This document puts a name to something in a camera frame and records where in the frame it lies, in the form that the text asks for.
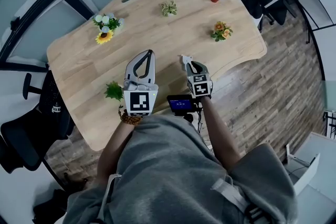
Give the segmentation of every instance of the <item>wooden table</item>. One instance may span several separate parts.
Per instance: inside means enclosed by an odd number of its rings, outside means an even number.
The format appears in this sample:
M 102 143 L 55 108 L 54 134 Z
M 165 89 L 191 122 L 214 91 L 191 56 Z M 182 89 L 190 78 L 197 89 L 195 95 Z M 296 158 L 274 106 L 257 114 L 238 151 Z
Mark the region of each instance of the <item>wooden table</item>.
M 55 40 L 48 48 L 49 64 L 56 84 L 76 126 L 88 145 L 103 149 L 120 122 L 119 102 L 105 98 L 106 84 L 123 85 L 128 62 L 140 52 L 152 49 L 156 56 L 155 83 L 159 85 L 156 106 L 169 94 L 186 87 L 186 73 L 180 55 L 191 55 L 208 67 L 214 83 L 228 69 L 263 56 L 266 45 L 253 19 L 240 0 L 175 0 L 177 15 L 161 15 L 166 0 L 111 1 L 102 13 L 125 18 L 121 33 L 98 45 L 97 26 L 84 23 Z M 211 39 L 217 21 L 232 26 L 225 41 Z

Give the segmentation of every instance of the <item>orange flower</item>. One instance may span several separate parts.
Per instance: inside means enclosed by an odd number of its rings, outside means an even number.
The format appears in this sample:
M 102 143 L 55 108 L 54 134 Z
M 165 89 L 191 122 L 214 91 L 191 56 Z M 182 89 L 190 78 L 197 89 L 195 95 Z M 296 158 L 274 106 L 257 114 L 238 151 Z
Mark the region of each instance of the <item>orange flower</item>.
M 222 22 L 217 22 L 216 24 L 215 24 L 215 31 L 222 31 L 224 29 L 224 25 L 223 25 L 223 23 Z

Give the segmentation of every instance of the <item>display screen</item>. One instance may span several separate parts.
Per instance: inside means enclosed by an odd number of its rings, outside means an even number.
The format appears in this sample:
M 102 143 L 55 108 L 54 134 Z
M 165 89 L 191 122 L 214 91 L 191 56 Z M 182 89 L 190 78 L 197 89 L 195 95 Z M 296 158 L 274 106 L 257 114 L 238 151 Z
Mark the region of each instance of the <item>display screen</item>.
M 190 100 L 169 100 L 172 110 L 191 110 L 192 105 Z

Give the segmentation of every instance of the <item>green leaf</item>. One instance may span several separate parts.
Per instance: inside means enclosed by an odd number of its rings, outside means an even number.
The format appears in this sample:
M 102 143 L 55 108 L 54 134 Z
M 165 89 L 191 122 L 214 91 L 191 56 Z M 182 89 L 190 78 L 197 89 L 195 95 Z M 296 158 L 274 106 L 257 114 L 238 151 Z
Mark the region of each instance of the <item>green leaf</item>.
M 117 82 L 112 81 L 112 83 L 110 84 L 106 84 L 107 89 L 106 92 L 104 94 L 106 94 L 106 98 L 115 98 L 118 101 L 120 101 L 123 96 L 122 96 L 122 89 L 121 87 L 118 85 Z

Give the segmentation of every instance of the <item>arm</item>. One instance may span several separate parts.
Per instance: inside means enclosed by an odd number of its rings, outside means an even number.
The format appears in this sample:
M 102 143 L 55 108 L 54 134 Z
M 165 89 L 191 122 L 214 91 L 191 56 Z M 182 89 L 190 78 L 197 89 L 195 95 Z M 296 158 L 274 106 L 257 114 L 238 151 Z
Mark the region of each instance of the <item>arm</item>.
M 239 160 L 240 154 L 231 132 L 219 117 L 209 97 L 201 98 L 204 118 L 216 158 L 229 170 Z
M 120 122 L 100 155 L 97 168 L 96 183 L 107 185 L 109 176 L 116 173 L 119 157 L 125 148 L 130 134 L 134 130 L 134 125 Z

